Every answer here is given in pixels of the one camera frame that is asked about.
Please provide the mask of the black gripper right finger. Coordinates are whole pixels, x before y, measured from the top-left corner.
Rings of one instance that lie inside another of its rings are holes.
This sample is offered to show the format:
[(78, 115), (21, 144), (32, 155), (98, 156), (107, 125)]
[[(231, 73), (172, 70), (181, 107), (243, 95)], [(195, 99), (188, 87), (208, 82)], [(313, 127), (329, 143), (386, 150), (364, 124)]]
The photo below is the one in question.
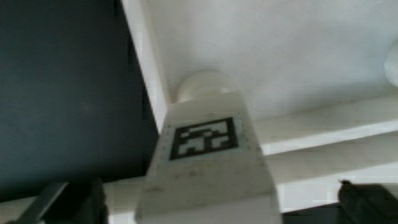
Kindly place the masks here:
[(398, 224), (398, 184), (341, 181), (338, 202), (282, 214), (282, 224)]

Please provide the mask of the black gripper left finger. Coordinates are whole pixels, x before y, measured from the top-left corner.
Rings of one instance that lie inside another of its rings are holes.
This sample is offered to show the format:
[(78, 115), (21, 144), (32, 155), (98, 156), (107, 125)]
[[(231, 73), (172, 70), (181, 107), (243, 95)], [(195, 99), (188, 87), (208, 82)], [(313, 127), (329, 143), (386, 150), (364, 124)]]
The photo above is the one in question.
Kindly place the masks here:
[(108, 224), (108, 207), (99, 179), (51, 183), (16, 224)]

